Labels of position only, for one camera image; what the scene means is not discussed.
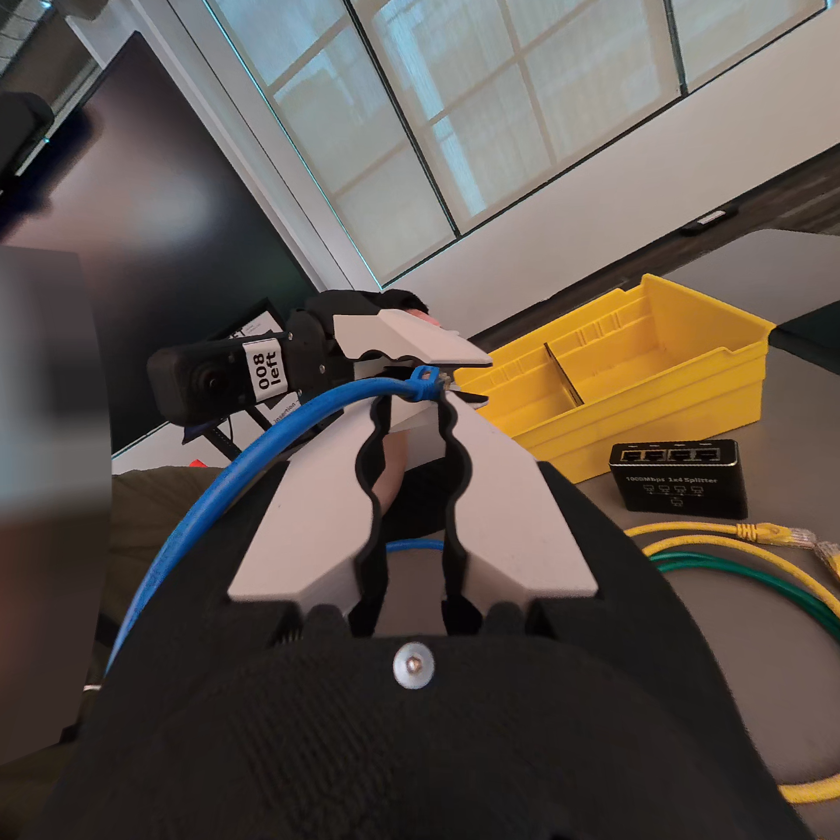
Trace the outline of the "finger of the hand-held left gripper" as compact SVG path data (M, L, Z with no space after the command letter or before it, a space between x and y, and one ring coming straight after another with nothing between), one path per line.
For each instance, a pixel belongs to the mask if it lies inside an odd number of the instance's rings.
M488 353L456 332L403 310L382 309L373 315L336 314L333 335L343 355L354 361L367 354L378 354L392 361L410 359L456 369L492 366Z
M354 379L356 381L373 377L390 377L399 381L409 380L413 374L416 363L411 360L396 363L392 360L365 360L354 363ZM486 406L489 403L489 396L474 387L468 386L463 389L455 382L455 368L451 366L439 366L440 374L446 380L446 390L458 393L460 398L473 409ZM401 397L392 397L391 410L391 433L395 434L415 428L428 422L428 410L432 410L432 417L435 419L436 411L431 402L411 403Z

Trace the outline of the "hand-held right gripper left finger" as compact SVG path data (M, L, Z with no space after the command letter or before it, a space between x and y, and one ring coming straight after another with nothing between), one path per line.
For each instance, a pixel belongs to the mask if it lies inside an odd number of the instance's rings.
M334 606L353 635L373 634L388 585L380 505L392 398L365 398L290 457L227 590L232 602Z

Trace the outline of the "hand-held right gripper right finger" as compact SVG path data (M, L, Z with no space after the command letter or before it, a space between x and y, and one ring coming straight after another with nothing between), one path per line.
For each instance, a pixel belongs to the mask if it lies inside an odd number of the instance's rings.
M448 635L476 634L491 609L592 598L599 586L540 463L456 394L438 405L452 480L445 509Z

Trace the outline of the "black ethernet switch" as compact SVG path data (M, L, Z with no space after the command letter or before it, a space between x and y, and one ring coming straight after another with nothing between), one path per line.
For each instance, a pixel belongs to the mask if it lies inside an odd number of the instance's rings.
M627 510L727 520L749 515L734 439L615 444L609 467Z

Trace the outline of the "yellow plastic bin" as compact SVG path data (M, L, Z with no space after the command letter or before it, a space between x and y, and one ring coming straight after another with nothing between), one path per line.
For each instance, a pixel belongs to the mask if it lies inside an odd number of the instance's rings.
M455 380L489 396L482 416L577 484L616 444L705 440L760 420L772 322L645 275L498 350ZM543 348L581 395L575 407Z

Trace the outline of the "person's left forearm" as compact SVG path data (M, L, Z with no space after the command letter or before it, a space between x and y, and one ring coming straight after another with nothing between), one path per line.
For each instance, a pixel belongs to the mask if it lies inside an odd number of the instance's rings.
M384 467L373 485L382 516L392 506L403 483L408 454L409 432L390 433L382 440Z

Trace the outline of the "black equipment stand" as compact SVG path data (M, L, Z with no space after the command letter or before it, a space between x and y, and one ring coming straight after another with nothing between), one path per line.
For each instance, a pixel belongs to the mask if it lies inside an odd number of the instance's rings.
M232 463L242 453L234 440L233 416L239 412L235 408L231 414L201 423L187 425L183 429L182 446L187 446L199 438L204 438L221 456Z

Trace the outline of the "black wrist rest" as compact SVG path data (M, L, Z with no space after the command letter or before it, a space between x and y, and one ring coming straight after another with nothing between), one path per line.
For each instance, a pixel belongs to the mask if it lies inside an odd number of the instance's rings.
M382 520L386 542L424 539L445 529L451 480L445 458L409 469Z

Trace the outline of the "framed marker sign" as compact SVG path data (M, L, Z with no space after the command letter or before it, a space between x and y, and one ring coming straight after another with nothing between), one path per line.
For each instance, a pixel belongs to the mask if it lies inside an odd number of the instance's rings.
M234 322L211 335L210 340L232 340L237 338L251 338L265 333L281 333L284 330L284 321L278 309L268 298L259 300L241 314ZM279 422L292 411L299 408L300 398L296 392L289 392L285 395L275 396L258 404L253 408L246 409L247 414L263 429Z

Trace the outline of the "black bin divider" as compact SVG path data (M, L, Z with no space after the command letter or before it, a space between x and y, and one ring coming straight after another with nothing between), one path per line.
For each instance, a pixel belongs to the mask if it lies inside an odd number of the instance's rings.
M560 363L556 354L552 351L548 342L543 344L543 348L545 349L546 354L549 357L549 360L553 364L553 368L556 370L556 373L560 379L560 384L563 391L567 394L569 399L572 401L575 407L582 406L585 404L583 398L575 388L574 384L572 383L570 377L564 370L562 364Z

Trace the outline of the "large window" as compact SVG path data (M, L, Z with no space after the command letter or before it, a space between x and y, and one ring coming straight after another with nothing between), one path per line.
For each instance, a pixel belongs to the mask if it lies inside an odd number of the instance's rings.
M838 2L170 2L378 288Z

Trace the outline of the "black floor device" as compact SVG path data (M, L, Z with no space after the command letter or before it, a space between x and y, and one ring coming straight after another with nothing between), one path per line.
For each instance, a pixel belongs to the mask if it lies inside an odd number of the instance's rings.
M736 217L738 214L739 207L737 205L728 204L720 206L681 226L678 228L677 233L682 237L697 237L709 229Z

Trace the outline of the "dark desk mat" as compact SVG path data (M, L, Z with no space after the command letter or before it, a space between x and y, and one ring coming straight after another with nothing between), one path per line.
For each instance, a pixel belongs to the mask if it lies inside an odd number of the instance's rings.
M771 331L769 344L839 375L839 315L814 311Z

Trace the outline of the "black wall screen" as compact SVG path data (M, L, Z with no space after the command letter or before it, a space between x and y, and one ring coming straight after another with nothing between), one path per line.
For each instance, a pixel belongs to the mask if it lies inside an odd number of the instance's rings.
M155 351L264 301L284 322L317 291L138 33L2 198L2 244L78 256L114 454L163 424Z

